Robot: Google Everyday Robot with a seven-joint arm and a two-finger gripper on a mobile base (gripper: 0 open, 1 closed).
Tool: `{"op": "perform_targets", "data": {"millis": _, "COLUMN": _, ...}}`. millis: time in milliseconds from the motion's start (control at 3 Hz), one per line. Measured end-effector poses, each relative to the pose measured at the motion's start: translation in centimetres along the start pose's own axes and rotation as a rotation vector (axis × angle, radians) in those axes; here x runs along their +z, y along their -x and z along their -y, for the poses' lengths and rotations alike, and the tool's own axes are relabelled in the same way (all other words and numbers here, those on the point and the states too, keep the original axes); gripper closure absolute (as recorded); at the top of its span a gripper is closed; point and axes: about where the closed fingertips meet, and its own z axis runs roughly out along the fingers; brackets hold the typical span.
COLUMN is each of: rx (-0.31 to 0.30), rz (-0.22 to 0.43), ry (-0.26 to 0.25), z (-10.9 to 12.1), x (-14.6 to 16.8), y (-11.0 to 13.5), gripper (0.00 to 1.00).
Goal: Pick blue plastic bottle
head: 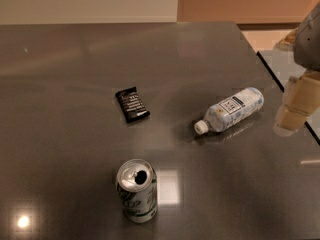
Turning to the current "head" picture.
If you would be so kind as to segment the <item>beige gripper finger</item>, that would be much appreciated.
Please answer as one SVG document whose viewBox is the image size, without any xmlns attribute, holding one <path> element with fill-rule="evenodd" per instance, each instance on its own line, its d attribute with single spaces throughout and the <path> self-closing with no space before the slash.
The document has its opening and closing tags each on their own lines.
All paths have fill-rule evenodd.
<svg viewBox="0 0 320 240">
<path fill-rule="evenodd" d="M 281 137 L 291 136 L 319 107 L 320 72 L 305 71 L 300 77 L 291 76 L 276 114 L 274 132 Z"/>
</svg>

